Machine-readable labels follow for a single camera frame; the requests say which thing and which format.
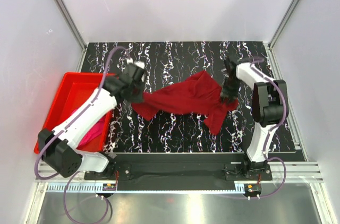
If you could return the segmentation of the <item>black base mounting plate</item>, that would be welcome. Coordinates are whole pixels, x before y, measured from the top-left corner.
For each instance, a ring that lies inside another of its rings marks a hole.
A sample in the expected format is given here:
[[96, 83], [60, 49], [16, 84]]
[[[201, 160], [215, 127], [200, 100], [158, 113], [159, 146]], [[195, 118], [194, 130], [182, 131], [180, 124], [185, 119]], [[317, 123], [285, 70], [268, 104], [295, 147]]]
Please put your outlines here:
[[85, 173], [86, 180], [113, 180], [120, 171], [137, 177], [142, 175], [199, 174], [210, 175], [224, 170], [246, 178], [270, 171], [269, 164], [251, 164], [244, 153], [116, 153], [107, 174]]

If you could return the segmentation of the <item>pink t shirt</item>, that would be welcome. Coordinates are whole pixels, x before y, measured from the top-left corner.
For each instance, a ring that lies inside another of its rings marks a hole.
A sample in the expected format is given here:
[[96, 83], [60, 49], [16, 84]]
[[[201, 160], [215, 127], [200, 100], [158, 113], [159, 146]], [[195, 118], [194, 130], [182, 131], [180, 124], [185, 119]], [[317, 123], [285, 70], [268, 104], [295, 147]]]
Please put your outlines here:
[[79, 147], [82, 147], [92, 140], [94, 140], [96, 137], [100, 136], [103, 129], [104, 129], [104, 123], [105, 123], [105, 116], [103, 116], [82, 138], [82, 140], [79, 143]]

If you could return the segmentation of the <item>right aluminium frame post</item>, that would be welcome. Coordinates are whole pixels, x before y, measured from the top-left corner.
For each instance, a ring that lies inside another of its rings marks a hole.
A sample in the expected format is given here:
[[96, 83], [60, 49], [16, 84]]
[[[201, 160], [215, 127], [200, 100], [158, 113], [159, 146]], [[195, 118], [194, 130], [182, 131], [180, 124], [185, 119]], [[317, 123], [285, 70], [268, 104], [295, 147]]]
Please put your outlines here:
[[279, 37], [281, 36], [282, 32], [284, 31], [286, 25], [288, 24], [290, 18], [292, 17], [294, 11], [296, 10], [297, 6], [299, 5], [301, 0], [292, 0], [281, 19], [276, 31], [274, 32], [274, 35], [272, 36], [271, 40], [268, 42], [269, 49], [273, 49], [276, 42], [278, 41]]

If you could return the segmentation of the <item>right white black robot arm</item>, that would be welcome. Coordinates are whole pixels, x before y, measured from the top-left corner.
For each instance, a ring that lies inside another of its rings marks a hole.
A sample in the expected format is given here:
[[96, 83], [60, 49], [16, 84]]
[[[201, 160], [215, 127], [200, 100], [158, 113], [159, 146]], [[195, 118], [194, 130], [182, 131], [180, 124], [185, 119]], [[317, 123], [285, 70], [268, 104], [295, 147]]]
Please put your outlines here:
[[230, 104], [237, 100], [241, 83], [252, 90], [251, 115], [254, 131], [246, 151], [249, 162], [241, 166], [243, 177], [249, 180], [260, 174], [257, 163], [267, 161], [272, 138], [289, 114], [286, 82], [275, 80], [256, 68], [256, 64], [263, 61], [262, 58], [252, 61], [226, 58], [224, 65], [227, 77], [220, 93], [221, 102]]

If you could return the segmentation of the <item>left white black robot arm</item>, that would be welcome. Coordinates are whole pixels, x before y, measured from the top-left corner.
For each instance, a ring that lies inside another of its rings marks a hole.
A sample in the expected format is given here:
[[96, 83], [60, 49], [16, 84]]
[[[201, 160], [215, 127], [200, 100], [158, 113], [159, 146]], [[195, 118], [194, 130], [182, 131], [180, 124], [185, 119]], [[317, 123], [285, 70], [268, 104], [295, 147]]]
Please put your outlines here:
[[96, 88], [90, 98], [67, 120], [53, 130], [43, 129], [38, 134], [37, 161], [44, 161], [58, 175], [68, 178], [78, 171], [94, 171], [102, 179], [110, 179], [115, 167], [111, 157], [101, 152], [78, 151], [85, 134], [109, 111], [123, 100], [141, 102], [145, 77], [120, 74], [106, 79], [112, 91]]

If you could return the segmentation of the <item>aluminium rail front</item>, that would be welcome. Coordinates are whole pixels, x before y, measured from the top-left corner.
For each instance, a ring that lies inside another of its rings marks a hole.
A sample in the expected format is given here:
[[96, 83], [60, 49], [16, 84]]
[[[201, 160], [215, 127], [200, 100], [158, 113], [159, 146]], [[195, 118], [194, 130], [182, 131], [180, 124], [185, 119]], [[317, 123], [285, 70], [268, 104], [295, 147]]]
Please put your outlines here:
[[228, 174], [224, 170], [210, 175], [160, 174], [141, 177], [120, 171], [119, 177], [113, 180], [85, 180], [85, 175], [80, 174], [71, 181], [56, 179], [44, 182], [43, 185], [46, 191], [53, 193], [245, 194], [263, 184], [279, 186], [286, 183], [323, 182], [317, 165], [287, 163], [282, 166], [279, 162], [273, 162], [269, 167], [270, 171], [254, 178]]

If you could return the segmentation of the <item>dark red t shirt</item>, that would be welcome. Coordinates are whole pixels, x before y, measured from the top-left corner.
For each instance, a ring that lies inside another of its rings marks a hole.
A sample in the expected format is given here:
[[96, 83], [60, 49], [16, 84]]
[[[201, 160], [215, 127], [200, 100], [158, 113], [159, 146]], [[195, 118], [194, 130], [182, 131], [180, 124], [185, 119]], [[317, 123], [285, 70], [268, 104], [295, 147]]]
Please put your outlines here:
[[202, 114], [210, 133], [217, 135], [227, 113], [234, 111], [239, 102], [221, 100], [222, 87], [206, 71], [196, 73], [186, 80], [166, 86], [153, 93], [145, 92], [142, 103], [132, 103], [132, 109], [150, 121], [159, 111], [166, 113]]

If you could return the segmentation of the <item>left aluminium frame post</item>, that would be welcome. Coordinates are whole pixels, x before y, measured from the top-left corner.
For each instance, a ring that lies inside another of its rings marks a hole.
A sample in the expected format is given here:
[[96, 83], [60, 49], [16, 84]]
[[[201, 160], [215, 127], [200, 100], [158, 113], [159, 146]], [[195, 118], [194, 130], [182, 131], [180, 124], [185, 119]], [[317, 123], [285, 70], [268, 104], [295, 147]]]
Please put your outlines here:
[[76, 27], [65, 3], [63, 0], [54, 0], [56, 6], [58, 7], [62, 17], [64, 18], [68, 28], [70, 29], [72, 35], [74, 36], [76, 42], [78, 43], [80, 49], [82, 51], [86, 50], [87, 44], [84, 41], [83, 37], [81, 36], [80, 31], [78, 30], [78, 28]]

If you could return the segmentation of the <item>aluminium frame post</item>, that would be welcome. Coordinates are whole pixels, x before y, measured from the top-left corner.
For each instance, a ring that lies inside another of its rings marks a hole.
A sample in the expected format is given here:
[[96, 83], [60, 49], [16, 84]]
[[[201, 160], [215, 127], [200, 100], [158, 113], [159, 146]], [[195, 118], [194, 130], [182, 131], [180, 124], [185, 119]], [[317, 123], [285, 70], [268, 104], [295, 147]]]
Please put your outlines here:
[[68, 28], [70, 29], [72, 35], [74, 36], [76, 42], [78, 43], [80, 49], [82, 51], [86, 50], [87, 44], [84, 41], [83, 37], [81, 36], [80, 31], [78, 30], [78, 28], [76, 27], [65, 3], [63, 0], [54, 0], [56, 6], [58, 7], [62, 17], [64, 18]]
[[282, 32], [284, 31], [286, 25], [288, 24], [290, 18], [292, 17], [294, 11], [296, 10], [297, 6], [299, 5], [301, 0], [292, 0], [281, 19], [276, 31], [274, 32], [274, 35], [272, 36], [271, 40], [268, 42], [269, 49], [273, 49], [276, 42], [278, 41], [279, 37], [281, 36]]

